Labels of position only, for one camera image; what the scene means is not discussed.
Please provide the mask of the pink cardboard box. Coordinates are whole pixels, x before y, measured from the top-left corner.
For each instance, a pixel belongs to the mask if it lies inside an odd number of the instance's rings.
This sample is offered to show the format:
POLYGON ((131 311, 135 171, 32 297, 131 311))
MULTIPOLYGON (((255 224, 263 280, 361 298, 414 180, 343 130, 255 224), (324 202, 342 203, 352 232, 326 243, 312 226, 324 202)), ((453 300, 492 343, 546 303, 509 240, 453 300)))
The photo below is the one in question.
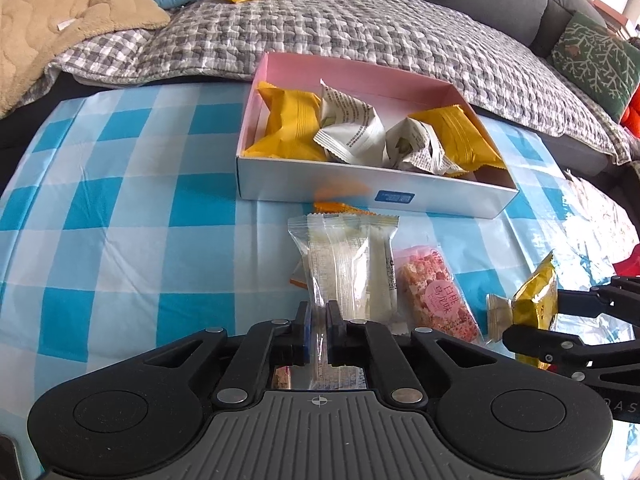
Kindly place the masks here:
MULTIPOLYGON (((284 52, 269 52, 257 65, 254 84, 318 92, 320 82, 371 104, 385 127, 414 112, 459 105, 477 129, 480 118, 447 81, 375 64, 284 52)), ((246 157, 265 132, 269 110, 256 89, 248 94, 236 155, 236 182, 243 200, 341 202, 371 208, 457 214, 492 219, 518 188, 508 170, 483 167, 450 178, 339 162, 246 157)))

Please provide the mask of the white crumpled snack pack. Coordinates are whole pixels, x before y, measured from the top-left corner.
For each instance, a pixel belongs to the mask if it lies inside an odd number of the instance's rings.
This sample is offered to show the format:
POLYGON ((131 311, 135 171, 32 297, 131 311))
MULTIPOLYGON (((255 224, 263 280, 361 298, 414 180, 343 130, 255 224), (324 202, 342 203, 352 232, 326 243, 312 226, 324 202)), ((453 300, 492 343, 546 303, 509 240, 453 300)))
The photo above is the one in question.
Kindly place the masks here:
POLYGON ((434 176, 458 176, 465 171, 445 154, 431 125, 405 118, 385 133, 384 166, 434 176))

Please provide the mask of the yellow gold snack pack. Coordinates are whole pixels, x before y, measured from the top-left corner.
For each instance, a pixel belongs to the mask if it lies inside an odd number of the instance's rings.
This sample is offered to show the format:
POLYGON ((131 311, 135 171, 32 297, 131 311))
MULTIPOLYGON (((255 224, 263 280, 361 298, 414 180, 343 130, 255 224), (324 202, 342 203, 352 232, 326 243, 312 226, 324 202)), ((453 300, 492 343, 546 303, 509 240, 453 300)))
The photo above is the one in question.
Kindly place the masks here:
POLYGON ((558 278, 549 252, 511 300, 512 325, 548 330, 558 313, 558 278))

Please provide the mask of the white printed snack pack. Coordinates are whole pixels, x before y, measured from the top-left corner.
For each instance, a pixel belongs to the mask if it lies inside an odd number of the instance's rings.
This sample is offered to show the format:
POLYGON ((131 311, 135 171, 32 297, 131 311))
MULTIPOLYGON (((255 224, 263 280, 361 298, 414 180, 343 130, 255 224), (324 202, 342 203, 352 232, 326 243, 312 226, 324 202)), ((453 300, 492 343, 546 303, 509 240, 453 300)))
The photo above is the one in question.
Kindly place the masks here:
POLYGON ((321 84, 320 128, 314 142, 344 164, 381 167, 385 127, 370 104, 321 84))

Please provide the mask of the grey checkered quilt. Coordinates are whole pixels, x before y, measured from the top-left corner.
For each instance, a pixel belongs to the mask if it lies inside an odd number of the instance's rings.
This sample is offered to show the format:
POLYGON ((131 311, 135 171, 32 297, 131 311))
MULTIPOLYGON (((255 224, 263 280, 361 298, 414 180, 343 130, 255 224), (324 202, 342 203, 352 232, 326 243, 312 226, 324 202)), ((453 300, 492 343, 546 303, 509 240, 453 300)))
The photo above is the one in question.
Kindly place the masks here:
POLYGON ((206 75, 249 80, 268 52, 399 68, 453 84, 472 105, 547 136, 569 136, 617 165, 639 143, 528 47, 469 15, 422 0, 196 0, 159 29, 74 44, 23 96, 45 96, 60 73, 112 88, 206 75))

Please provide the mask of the beige fleece blanket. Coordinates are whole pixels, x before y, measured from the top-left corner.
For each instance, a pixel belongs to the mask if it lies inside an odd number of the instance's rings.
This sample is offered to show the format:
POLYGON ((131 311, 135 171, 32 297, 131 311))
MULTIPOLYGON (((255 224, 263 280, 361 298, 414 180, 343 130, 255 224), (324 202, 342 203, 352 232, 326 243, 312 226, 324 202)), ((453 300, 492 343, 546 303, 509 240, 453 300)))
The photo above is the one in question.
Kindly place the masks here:
POLYGON ((153 0, 1 0, 1 114, 13 110, 46 67, 75 44, 168 22, 153 0))

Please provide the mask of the blue checkered tablecloth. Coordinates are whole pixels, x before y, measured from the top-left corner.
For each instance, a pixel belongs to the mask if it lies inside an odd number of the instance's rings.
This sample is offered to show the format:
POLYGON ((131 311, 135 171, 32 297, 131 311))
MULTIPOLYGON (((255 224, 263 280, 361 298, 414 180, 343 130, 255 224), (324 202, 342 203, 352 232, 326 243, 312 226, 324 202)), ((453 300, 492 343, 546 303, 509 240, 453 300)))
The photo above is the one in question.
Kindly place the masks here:
MULTIPOLYGON (((306 292, 288 220, 236 192, 245 84, 171 84, 58 104, 1 197, 1 432, 26 479, 26 417, 64 380, 204 330, 289 318, 306 292)), ((393 245, 437 246, 477 318, 545 256, 562 287, 606 281, 638 242, 620 206, 567 179, 539 136, 485 127, 518 186, 491 220, 402 212, 393 245)))

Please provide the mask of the orange snack pack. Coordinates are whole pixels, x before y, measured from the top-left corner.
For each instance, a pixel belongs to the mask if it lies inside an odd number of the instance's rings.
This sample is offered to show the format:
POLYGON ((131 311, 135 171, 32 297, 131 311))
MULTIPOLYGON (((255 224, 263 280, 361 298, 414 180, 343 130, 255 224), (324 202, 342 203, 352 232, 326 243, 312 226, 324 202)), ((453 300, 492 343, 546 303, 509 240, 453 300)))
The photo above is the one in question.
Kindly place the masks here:
MULTIPOLYGON (((369 216, 372 216, 371 211, 337 202, 314 203, 314 214, 368 214, 369 216)), ((290 283, 298 288, 307 289, 306 275, 302 260, 299 260, 296 264, 296 267, 290 277, 290 283)))

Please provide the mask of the pink puffed rice snack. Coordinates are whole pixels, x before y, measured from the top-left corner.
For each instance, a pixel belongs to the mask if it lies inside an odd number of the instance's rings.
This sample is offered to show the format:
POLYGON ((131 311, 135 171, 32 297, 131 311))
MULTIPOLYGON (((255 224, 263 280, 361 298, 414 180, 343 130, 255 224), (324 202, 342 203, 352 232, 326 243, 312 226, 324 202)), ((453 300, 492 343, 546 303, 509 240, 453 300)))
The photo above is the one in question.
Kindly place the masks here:
POLYGON ((472 344, 482 340, 480 326, 438 247, 401 249, 396 252, 395 264, 398 288, 414 326, 438 330, 472 344))

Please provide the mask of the small beige snack pack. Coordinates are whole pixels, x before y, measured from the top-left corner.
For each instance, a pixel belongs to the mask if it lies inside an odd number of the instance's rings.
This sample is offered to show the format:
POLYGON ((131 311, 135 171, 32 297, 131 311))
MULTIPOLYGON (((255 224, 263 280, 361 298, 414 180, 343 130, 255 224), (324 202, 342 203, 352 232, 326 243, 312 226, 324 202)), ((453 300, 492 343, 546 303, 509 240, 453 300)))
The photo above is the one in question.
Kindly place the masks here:
POLYGON ((513 324, 512 302, 494 294, 486 296, 487 331, 490 342, 502 341, 503 333, 513 324))

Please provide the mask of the green patterned cushion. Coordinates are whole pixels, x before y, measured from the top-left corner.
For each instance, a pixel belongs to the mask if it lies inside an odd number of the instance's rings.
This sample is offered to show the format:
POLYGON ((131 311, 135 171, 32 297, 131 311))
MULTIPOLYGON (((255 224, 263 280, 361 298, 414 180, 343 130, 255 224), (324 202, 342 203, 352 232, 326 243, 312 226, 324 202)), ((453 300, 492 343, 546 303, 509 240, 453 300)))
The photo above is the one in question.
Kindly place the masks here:
POLYGON ((639 87, 639 50, 580 12, 552 48, 550 62, 616 124, 639 87))

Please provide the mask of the red object right edge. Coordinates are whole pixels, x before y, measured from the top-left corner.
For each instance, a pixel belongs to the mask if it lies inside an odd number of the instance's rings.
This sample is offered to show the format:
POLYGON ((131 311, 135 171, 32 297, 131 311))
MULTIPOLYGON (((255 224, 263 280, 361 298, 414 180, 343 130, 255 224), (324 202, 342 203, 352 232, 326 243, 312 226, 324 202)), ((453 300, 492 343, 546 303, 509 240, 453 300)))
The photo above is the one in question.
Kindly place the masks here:
MULTIPOLYGON (((625 127, 635 139, 640 138, 640 89, 634 92, 634 96, 629 101, 626 110, 620 120, 620 124, 625 127)), ((634 246, 630 256, 619 262, 614 263, 614 270, 620 276, 638 276, 639 275, 639 245, 634 246)))

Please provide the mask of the brown red-label snack pack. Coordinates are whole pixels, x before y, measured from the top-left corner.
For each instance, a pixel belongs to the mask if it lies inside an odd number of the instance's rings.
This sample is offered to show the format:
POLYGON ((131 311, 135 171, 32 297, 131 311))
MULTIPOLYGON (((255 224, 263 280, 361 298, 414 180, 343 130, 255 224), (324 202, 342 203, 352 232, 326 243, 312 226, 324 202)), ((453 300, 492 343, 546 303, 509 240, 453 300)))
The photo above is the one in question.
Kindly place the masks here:
POLYGON ((271 388, 276 390, 290 390, 292 388, 291 367, 276 367, 272 374, 271 388))

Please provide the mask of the clear white rice cracker pack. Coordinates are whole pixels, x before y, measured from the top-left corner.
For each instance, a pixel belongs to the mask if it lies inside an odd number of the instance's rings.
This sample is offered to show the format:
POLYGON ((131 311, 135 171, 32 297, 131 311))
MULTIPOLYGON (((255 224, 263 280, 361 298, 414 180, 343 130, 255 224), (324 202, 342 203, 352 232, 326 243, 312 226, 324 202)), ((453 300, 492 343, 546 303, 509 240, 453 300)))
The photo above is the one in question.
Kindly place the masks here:
POLYGON ((344 320, 367 314, 369 231, 359 214, 307 214, 288 220, 288 232, 303 260, 312 305, 310 379, 312 390, 367 387, 361 368, 329 362, 328 303, 344 320))

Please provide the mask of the cream wafer snack pack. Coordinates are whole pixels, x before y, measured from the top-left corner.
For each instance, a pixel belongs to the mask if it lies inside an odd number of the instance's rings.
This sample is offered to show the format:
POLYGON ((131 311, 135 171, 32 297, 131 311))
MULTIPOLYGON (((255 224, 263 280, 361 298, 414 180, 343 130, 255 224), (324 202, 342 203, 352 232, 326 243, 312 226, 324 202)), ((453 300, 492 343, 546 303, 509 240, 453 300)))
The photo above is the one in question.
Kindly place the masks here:
POLYGON ((397 216, 368 217, 369 277, 366 318, 386 323, 397 311, 397 285, 392 240, 399 226, 397 216))

